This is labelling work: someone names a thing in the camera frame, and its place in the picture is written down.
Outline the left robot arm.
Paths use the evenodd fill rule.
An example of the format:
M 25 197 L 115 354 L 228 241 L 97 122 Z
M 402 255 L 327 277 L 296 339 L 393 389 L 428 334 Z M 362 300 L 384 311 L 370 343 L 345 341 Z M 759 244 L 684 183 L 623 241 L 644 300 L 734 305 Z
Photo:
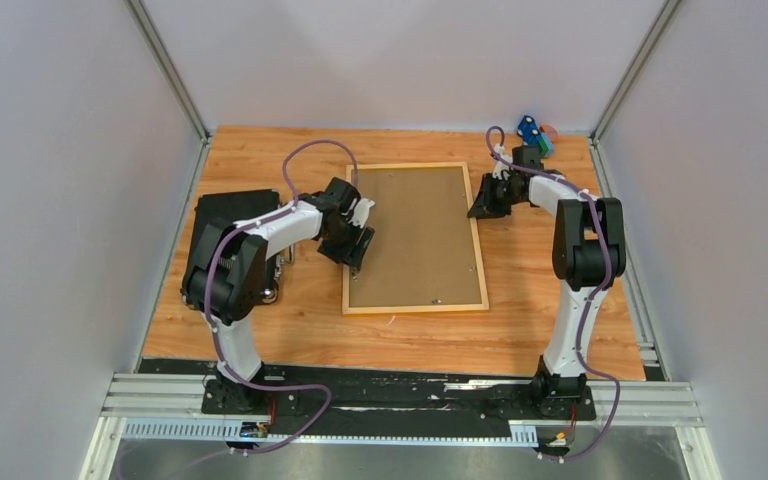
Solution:
M 230 384 L 227 397 L 239 411 L 256 412 L 266 393 L 292 390 L 256 379 L 264 363 L 253 313 L 276 295 L 278 255 L 311 240 L 330 261 L 359 271 L 375 234 L 369 224 L 375 205 L 339 178 L 287 204 L 274 189 L 209 194 L 197 201 L 182 300 L 206 320 L 218 356 L 217 378 Z

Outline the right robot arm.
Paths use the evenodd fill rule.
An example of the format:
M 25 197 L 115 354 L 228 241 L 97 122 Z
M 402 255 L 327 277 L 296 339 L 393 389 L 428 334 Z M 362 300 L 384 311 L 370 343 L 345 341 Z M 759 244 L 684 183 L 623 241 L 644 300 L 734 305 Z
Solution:
M 546 170 L 540 155 L 523 145 L 506 153 L 490 147 L 492 172 L 482 177 L 468 215 L 474 219 L 508 216 L 527 203 L 554 219 L 552 267 L 560 281 L 554 330 L 538 361 L 525 399 L 544 417 L 570 413 L 587 396 L 594 373 L 587 358 L 598 311 L 626 265 L 622 203 L 600 198 Z

